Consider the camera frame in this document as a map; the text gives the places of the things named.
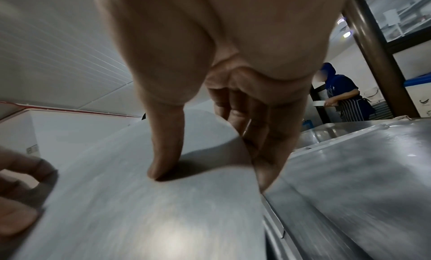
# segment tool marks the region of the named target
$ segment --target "glass panel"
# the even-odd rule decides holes
[[[366,0],[386,40],[431,26],[431,0]]]

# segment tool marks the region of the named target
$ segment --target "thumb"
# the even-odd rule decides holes
[[[144,100],[143,103],[151,126],[154,151],[147,175],[157,179],[180,159],[184,142],[184,105],[167,105],[155,100]]]
[[[0,238],[22,232],[36,221],[37,216],[35,209],[0,197]]]

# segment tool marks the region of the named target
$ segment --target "red trim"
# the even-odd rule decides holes
[[[58,111],[58,112],[74,112],[74,113],[96,114],[96,115],[106,115],[106,116],[141,118],[138,116],[115,114],[115,113],[103,113],[103,112],[95,112],[95,111],[87,111],[87,110],[68,110],[68,109],[57,109],[57,108],[42,107],[42,106],[21,105],[21,104],[16,104],[16,103],[7,102],[7,101],[0,101],[0,103],[14,105],[22,109],[38,109],[38,110],[49,110],[49,111]]]

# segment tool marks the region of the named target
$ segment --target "hand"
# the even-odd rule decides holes
[[[151,125],[148,176],[177,163],[184,104],[205,81],[215,112],[243,136],[267,189],[296,144],[344,0],[95,1]]]
[[[337,105],[338,100],[334,97],[328,98],[325,100],[324,107],[333,107]]]
[[[0,174],[0,241],[22,232],[36,221],[38,212],[15,200],[21,200],[29,193],[32,193],[33,197],[36,194],[38,202],[33,198],[31,203],[37,206],[41,196],[43,201],[52,187],[51,183],[48,187],[46,181],[52,180],[51,177],[56,172],[51,164],[43,159],[22,155],[0,146],[0,170],[3,169],[28,174],[40,184],[33,190],[28,190],[24,183],[11,181],[11,178],[6,179]]]

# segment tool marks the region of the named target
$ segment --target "support column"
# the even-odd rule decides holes
[[[342,13],[392,114],[419,117],[403,87],[405,78],[394,57],[385,49],[386,40],[366,1],[347,0]]]

